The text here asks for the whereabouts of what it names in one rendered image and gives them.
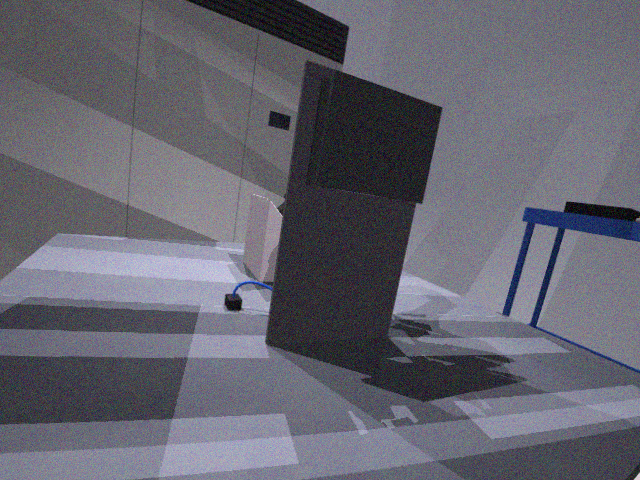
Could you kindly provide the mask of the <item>small black block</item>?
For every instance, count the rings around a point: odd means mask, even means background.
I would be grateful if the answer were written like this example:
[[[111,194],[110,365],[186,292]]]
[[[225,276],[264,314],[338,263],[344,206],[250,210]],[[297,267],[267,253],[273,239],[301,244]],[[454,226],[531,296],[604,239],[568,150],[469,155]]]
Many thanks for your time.
[[[241,310],[242,299],[238,294],[232,297],[232,294],[225,294],[225,305],[229,311]]]

